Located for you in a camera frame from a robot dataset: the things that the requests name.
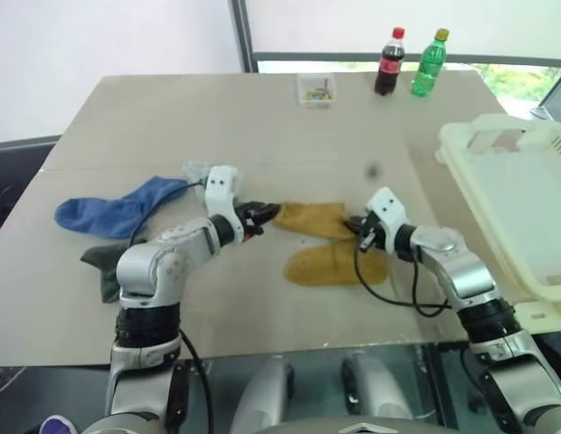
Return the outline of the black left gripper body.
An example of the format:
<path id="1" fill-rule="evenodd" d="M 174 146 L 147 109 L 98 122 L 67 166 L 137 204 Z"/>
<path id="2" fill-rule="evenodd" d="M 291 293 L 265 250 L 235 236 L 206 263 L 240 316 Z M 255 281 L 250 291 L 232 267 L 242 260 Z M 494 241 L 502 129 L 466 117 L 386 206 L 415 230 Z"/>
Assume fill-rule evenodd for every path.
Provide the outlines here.
<path id="1" fill-rule="evenodd" d="M 245 203 L 237 203 L 234 206 L 237 217 L 242 224 L 244 241 L 248 241 L 254 236 L 263 235 L 263 228 L 260 224 L 254 222 L 255 216 L 264 207 L 264 203 L 257 201 L 250 201 Z"/>

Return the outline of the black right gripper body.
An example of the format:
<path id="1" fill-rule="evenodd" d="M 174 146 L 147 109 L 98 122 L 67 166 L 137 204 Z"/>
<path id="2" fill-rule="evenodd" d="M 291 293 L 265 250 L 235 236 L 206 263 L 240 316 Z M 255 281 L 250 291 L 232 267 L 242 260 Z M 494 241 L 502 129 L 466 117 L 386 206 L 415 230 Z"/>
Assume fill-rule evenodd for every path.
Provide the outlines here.
<path id="1" fill-rule="evenodd" d="M 360 249 L 367 252 L 370 249 L 384 249 L 384 228 L 381 225 L 380 218 L 373 212 L 365 216 L 366 221 L 363 225 L 363 232 L 360 236 Z"/>

